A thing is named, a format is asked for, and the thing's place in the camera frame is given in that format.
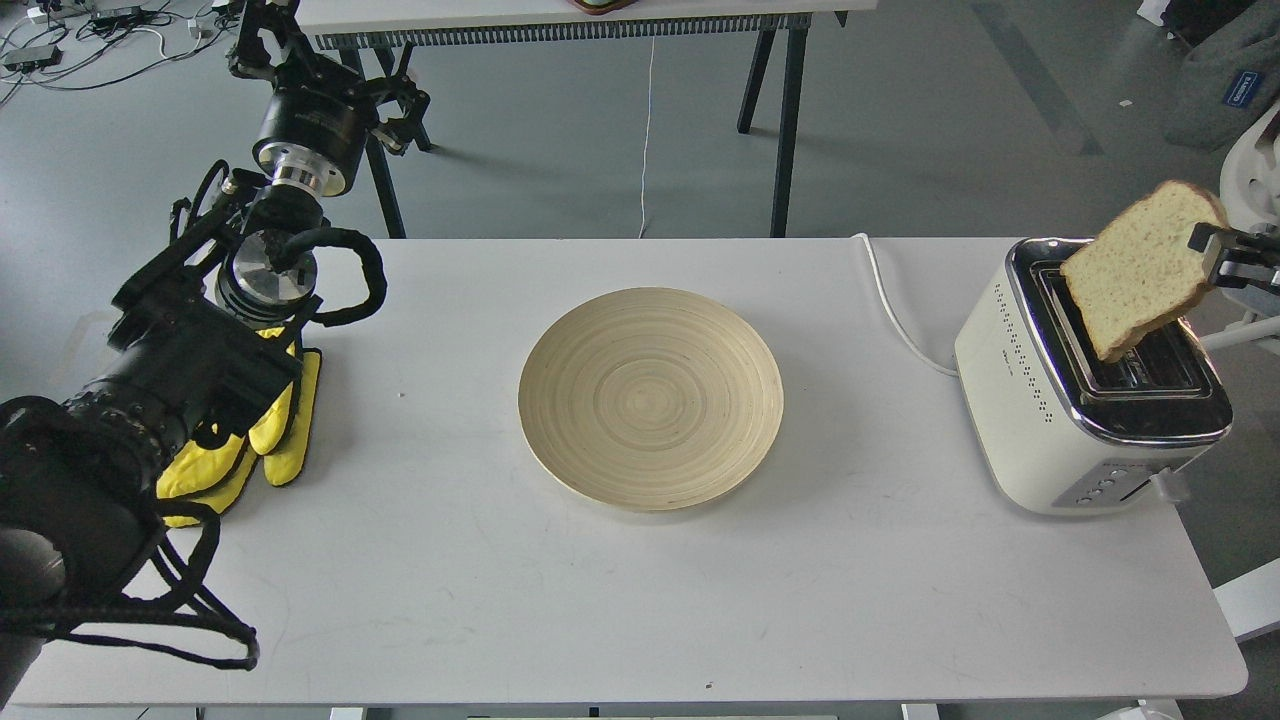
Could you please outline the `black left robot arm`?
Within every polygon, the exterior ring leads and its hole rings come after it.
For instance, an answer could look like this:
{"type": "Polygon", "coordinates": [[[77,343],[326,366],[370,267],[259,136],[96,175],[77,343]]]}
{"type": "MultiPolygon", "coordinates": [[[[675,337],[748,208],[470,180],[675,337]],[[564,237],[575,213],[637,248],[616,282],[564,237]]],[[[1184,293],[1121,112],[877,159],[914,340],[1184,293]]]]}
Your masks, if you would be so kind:
{"type": "Polygon", "coordinates": [[[214,165],[209,208],[187,205],[168,245],[116,292],[115,363],[73,397],[3,405],[3,698],[54,641],[133,647],[251,670],[256,630],[205,583],[220,521],[197,501],[160,498],[163,473],[195,443],[218,450],[300,389],[310,323],[348,325],[387,299],[381,255],[333,225],[323,200],[374,165],[388,228],[404,233],[387,154],[429,150],[430,97],[410,74],[412,44],[317,53],[296,1],[248,1],[228,53],[233,76],[271,97],[256,165],[214,165]]]}

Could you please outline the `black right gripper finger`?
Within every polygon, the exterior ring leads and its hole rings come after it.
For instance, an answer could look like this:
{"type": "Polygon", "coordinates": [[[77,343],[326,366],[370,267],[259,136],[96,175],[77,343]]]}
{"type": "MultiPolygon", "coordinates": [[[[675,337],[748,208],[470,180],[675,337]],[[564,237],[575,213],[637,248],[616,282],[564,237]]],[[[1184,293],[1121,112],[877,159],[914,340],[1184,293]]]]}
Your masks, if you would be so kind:
{"type": "Polygon", "coordinates": [[[1211,223],[1196,223],[1188,249],[1204,263],[1279,263],[1277,234],[1258,234],[1211,223]]]}
{"type": "Polygon", "coordinates": [[[1263,319],[1279,315],[1279,270],[1275,266],[1226,263],[1208,273],[1208,282],[1249,313],[1263,319]]]}

